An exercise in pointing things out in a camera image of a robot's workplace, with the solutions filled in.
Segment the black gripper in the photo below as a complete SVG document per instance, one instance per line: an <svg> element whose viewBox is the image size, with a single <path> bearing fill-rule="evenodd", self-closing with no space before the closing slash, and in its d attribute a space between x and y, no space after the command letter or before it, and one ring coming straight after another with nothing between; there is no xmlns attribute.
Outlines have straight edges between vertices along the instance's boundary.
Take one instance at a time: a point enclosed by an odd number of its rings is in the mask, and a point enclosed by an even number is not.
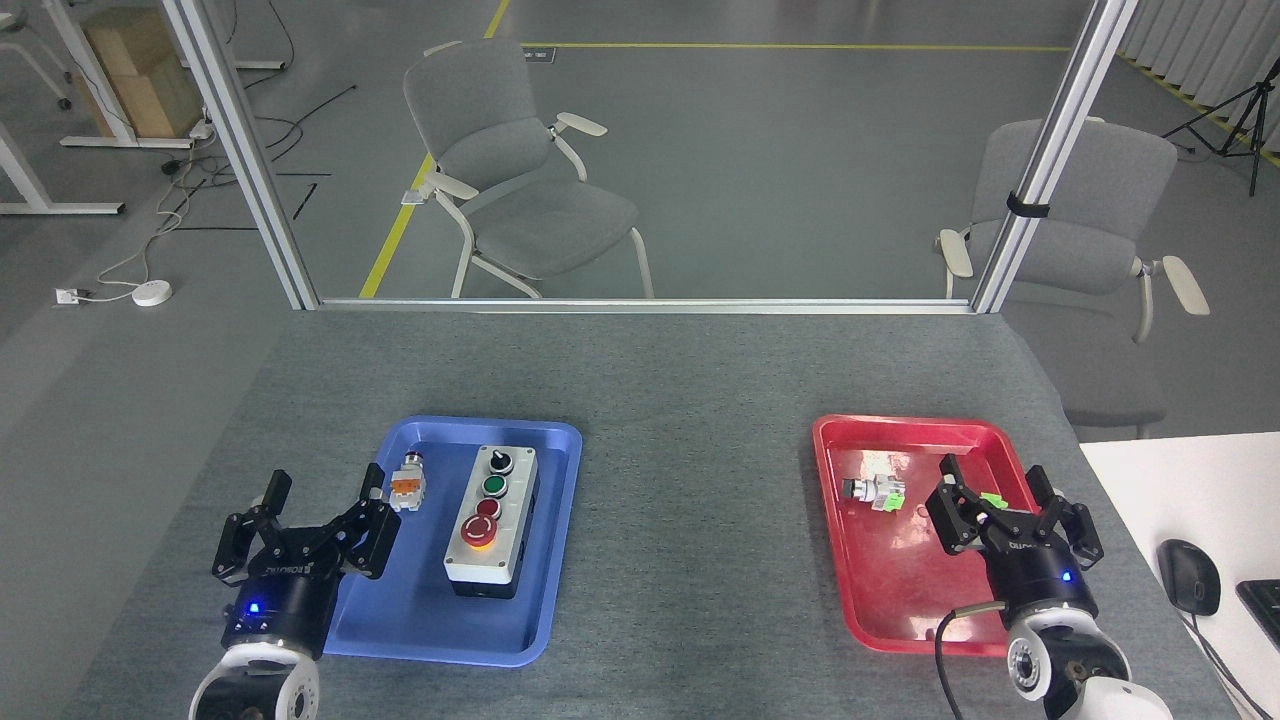
<svg viewBox="0 0 1280 720"><path fill-rule="evenodd" d="M306 562L278 520L292 487L284 470L271 474L250 510L227 516L212 575L239 592L227 610L221 647L269 643L323 656L343 573L379 579L401 528L384 479L378 464L367 465L357 501L305 541Z"/></svg>
<svg viewBox="0 0 1280 720"><path fill-rule="evenodd" d="M1024 539L1009 539L1009 515L964 482L957 456L940 461L942 480L925 501L934 533L947 555L956 556L975 542L984 547L987 578L1005 629L1030 612L1070 607L1100 614L1082 579L1105 551L1091 510L1068 501L1050 483L1046 470L1033 465L1027 484L1039 512L1024 523Z"/></svg>

